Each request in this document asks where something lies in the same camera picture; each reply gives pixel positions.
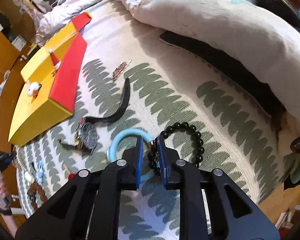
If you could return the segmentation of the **light blue bangle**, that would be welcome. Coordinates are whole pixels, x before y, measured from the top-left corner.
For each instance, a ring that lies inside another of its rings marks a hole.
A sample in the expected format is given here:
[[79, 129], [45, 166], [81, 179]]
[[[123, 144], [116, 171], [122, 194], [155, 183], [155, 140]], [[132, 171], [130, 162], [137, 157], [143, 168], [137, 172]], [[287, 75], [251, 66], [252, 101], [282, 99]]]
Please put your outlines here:
[[[115, 161], [117, 161], [117, 147], [120, 143], [120, 141], [122, 139], [124, 139], [125, 137], [142, 137], [142, 141], [146, 142], [148, 144], [151, 143], [151, 141], [153, 140], [153, 137], [148, 134], [147, 132], [141, 130], [141, 129], [137, 129], [137, 128], [129, 128], [129, 129], [124, 129], [121, 132], [119, 132], [115, 138], [112, 140], [111, 145], [108, 147], [107, 149], [107, 153], [106, 153], [106, 157], [107, 157], [107, 161], [108, 163], [113, 163]], [[142, 146], [137, 146], [137, 172], [139, 175], [139, 180], [138, 182], [144, 182], [144, 181], [148, 181], [150, 180], [152, 177], [154, 177], [154, 172], [149, 170], [146, 174], [142, 175], [141, 174], [141, 170], [142, 170], [142, 156], [143, 156], [143, 147]]]

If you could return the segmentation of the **light blue rabbit hair clip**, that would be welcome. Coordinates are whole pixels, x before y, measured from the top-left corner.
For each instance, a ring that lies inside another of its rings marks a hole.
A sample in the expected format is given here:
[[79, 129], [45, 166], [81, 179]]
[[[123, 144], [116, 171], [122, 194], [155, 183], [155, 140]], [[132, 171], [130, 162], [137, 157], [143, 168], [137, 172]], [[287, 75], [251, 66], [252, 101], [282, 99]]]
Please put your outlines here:
[[39, 184], [43, 183], [43, 176], [44, 176], [43, 168], [44, 168], [44, 163], [42, 160], [40, 160], [37, 165], [37, 181]]

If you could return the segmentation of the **white pearl hair clip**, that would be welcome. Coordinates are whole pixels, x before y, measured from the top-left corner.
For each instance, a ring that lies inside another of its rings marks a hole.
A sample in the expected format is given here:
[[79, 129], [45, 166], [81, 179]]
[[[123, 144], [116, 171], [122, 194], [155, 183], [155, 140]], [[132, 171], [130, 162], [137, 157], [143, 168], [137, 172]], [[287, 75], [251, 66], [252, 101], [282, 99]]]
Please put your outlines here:
[[25, 171], [24, 176], [29, 184], [32, 184], [36, 181], [35, 177], [29, 171]]

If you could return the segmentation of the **red ball hair stick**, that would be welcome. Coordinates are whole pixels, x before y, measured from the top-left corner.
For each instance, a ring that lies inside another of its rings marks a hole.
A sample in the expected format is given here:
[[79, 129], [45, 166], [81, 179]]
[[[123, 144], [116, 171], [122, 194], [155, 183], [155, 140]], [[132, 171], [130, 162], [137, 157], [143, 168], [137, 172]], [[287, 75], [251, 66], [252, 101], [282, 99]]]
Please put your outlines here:
[[68, 180], [72, 179], [76, 175], [75, 173], [72, 173], [65, 164], [63, 164], [63, 167], [68, 175]]

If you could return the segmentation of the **green leaf patterned bedspread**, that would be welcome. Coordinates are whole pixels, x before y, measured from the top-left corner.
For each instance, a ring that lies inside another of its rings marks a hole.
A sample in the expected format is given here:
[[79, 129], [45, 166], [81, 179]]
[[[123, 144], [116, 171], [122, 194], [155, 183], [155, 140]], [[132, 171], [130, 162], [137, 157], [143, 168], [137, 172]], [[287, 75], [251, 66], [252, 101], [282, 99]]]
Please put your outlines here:
[[[259, 179], [252, 159], [239, 140], [229, 134], [217, 118], [228, 112], [228, 103], [238, 104], [239, 121], [250, 118], [258, 129], [257, 138], [268, 145], [277, 141], [270, 119], [245, 91], [211, 64], [199, 57], [190, 59], [182, 49], [160, 41], [163, 30], [147, 25], [139, 29], [127, 16], [123, 5], [105, 0], [92, 7], [91, 21], [82, 31], [87, 49], [78, 78], [75, 111], [72, 117], [48, 129], [19, 150], [28, 169], [40, 160], [44, 163], [43, 190], [52, 197], [71, 172], [102, 170], [106, 152], [115, 136], [124, 129], [141, 129], [153, 138], [168, 126], [187, 122], [197, 128], [203, 142], [200, 168], [223, 170], [253, 202], [260, 204], [282, 180]], [[113, 71], [124, 61], [131, 64], [113, 80]], [[75, 142], [81, 118], [106, 117], [115, 113], [122, 97], [125, 79], [130, 80], [129, 105], [122, 118], [112, 124], [96, 126], [97, 145], [91, 154], [64, 149], [59, 141]]]

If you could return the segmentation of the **white rabbit hair clip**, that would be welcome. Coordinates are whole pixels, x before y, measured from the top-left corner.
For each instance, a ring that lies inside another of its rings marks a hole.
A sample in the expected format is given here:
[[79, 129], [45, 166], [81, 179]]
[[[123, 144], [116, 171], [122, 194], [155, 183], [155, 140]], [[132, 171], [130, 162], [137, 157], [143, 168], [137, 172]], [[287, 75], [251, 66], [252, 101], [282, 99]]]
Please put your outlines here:
[[39, 90], [41, 89], [42, 84], [38, 82], [30, 82], [29, 80], [27, 81], [27, 90], [26, 94], [29, 97], [36, 98], [38, 95]]

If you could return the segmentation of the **brown patterned hair clip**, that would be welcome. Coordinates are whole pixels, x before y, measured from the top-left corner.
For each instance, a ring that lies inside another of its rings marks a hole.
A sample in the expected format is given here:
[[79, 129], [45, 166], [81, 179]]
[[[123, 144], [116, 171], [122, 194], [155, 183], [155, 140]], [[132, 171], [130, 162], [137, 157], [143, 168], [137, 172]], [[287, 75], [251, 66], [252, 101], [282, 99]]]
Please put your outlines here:
[[119, 76], [125, 71], [125, 69], [131, 64], [132, 60], [122, 62], [114, 71], [113, 71], [113, 80], [116, 81]]

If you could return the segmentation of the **yellow and red box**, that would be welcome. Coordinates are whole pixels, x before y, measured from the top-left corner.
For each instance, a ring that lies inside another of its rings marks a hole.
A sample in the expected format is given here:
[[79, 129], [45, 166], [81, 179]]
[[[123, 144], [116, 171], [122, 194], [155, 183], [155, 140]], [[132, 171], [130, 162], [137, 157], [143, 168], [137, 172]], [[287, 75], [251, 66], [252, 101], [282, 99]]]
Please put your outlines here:
[[[14, 110], [10, 143], [23, 146], [73, 115], [79, 72], [87, 48], [80, 31], [90, 21], [89, 12], [75, 16], [21, 70], [25, 84]], [[61, 61], [58, 70], [54, 69], [49, 49]], [[36, 98], [26, 94], [28, 80], [42, 84]]]

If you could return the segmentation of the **wooden cabinet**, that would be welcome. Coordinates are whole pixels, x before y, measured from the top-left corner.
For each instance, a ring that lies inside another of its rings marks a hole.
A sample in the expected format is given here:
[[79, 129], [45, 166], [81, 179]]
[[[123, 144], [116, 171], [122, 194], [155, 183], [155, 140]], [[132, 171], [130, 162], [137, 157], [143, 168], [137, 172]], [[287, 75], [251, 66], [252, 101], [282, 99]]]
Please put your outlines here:
[[16, 48], [0, 31], [0, 151], [11, 152], [12, 145], [8, 135], [15, 106], [24, 85], [20, 71], [25, 66], [21, 55], [30, 50], [30, 43], [35, 35], [34, 22], [27, 13], [21, 13], [21, 5], [27, 5], [27, 0], [0, 0], [0, 12], [11, 24], [12, 34], [24, 38], [25, 45]]

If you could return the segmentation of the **small santa hat clip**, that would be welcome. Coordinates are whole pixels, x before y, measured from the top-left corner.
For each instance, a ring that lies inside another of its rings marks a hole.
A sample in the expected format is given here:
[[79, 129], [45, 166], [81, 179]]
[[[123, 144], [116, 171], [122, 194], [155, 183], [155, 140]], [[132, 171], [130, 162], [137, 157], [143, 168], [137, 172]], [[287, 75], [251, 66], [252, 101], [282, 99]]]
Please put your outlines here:
[[57, 57], [54, 54], [52, 49], [49, 49], [49, 54], [50, 54], [51, 60], [53, 62], [54, 69], [58, 70], [61, 66], [61, 61], [59, 61], [59, 59], [57, 59]]

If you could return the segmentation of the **cream quilted duvet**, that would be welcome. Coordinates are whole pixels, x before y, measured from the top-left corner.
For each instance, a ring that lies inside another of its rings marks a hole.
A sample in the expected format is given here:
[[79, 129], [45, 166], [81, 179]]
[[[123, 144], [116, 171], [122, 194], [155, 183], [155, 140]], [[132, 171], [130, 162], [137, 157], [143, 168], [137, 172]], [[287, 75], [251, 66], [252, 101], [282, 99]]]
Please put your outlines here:
[[[46, 13], [37, 40], [47, 42], [59, 29], [99, 0], [75, 0]], [[232, 137], [239, 140], [252, 159], [259, 179], [281, 180], [294, 167], [296, 155], [290, 142], [300, 135], [300, 33], [279, 16], [247, 0], [116, 0], [139, 29], [150, 25], [164, 29], [165, 41], [179, 47], [190, 59], [217, 55], [209, 63], [225, 79], [245, 91], [265, 111], [283, 115], [277, 141], [268, 145], [257, 138], [250, 118], [239, 121], [238, 104], [229, 102], [228, 112], [218, 111]]]

